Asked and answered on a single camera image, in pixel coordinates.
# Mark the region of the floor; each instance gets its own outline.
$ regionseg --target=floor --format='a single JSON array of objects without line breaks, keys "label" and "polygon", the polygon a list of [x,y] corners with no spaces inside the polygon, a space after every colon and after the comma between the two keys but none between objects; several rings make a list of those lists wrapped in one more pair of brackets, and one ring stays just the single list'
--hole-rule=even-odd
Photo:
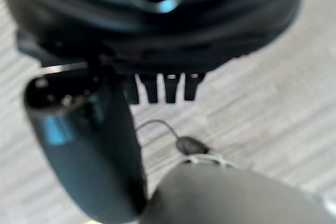
[{"label": "floor", "polygon": [[[136,124],[167,120],[251,170],[336,200],[336,3],[304,0],[277,41],[210,73],[197,102],[132,107]],[[14,47],[0,0],[0,223],[79,224],[88,218],[67,197],[27,122],[21,93],[38,62]],[[181,160],[165,127],[139,132],[150,190]]]}]

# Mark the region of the gray plastic object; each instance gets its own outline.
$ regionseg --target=gray plastic object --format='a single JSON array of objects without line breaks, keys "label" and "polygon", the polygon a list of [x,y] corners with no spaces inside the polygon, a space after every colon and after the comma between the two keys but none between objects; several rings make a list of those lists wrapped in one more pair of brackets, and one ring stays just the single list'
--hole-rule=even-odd
[{"label": "gray plastic object", "polygon": [[141,224],[336,223],[313,197],[209,155],[192,157],[159,184]]}]

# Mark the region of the black cylindrical handle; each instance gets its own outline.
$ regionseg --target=black cylindrical handle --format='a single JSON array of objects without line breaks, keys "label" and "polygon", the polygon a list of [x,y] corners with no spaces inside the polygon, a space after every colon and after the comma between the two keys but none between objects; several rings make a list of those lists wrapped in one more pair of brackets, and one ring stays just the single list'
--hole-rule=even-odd
[{"label": "black cylindrical handle", "polygon": [[145,204],[140,146],[122,87],[94,82],[35,79],[26,89],[25,108],[77,205],[102,223],[130,222]]}]

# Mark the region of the black plastic part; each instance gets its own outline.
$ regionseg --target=black plastic part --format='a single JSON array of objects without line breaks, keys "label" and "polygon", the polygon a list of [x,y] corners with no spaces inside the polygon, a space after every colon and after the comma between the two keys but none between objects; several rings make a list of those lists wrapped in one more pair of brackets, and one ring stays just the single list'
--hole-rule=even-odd
[{"label": "black plastic part", "polygon": [[128,104],[139,104],[138,86],[135,76],[126,76],[124,83],[124,92]]},{"label": "black plastic part", "polygon": [[148,102],[158,103],[158,85],[157,85],[157,75],[155,74],[140,74],[141,82],[145,85]]},{"label": "black plastic part", "polygon": [[191,73],[185,75],[184,99],[194,101],[198,85],[204,80],[205,74]]},{"label": "black plastic part", "polygon": [[210,150],[206,144],[191,137],[181,136],[176,141],[176,148],[185,156],[193,154],[207,154]]},{"label": "black plastic part", "polygon": [[79,45],[83,52],[87,45],[108,45],[119,74],[214,70],[277,38],[301,0],[193,0],[156,15],[117,2],[7,0],[19,29],[48,52],[54,43]]},{"label": "black plastic part", "polygon": [[146,202],[141,149],[121,85],[94,82],[86,77],[33,80],[25,91],[25,108],[76,204],[101,223],[130,222]]},{"label": "black plastic part", "polygon": [[164,74],[164,86],[166,91],[166,103],[175,103],[176,91],[178,83],[180,82],[180,74]]}]

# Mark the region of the thin black cable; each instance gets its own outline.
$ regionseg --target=thin black cable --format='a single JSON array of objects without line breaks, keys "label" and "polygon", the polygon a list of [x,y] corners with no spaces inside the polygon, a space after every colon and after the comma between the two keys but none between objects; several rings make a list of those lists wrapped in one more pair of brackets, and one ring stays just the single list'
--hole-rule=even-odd
[{"label": "thin black cable", "polygon": [[[144,128],[145,126],[149,125],[149,124],[152,124],[152,123],[161,123],[163,125],[165,125],[169,131],[175,136],[176,138],[176,141],[178,141],[180,139],[179,135],[177,134],[177,132],[165,121],[163,120],[160,120],[160,119],[153,119],[153,120],[149,120],[143,124],[140,124],[137,128],[135,128],[135,131],[138,131],[142,128]],[[152,141],[149,141],[148,143],[144,144],[142,147],[146,147],[148,145],[150,145],[151,143],[155,142],[157,139],[154,139]]]}]

